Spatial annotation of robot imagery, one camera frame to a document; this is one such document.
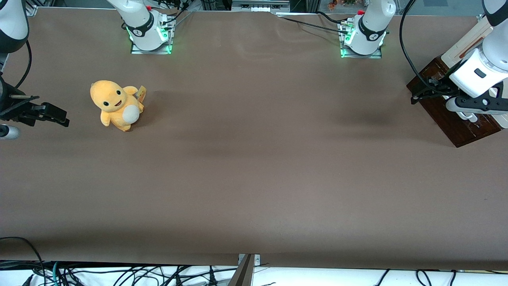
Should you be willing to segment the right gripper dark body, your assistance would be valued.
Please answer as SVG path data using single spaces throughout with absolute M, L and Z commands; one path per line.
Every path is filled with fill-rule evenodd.
M 31 110 L 31 96 L 6 83 L 2 77 L 0 83 L 0 119 L 18 122 L 18 116 Z

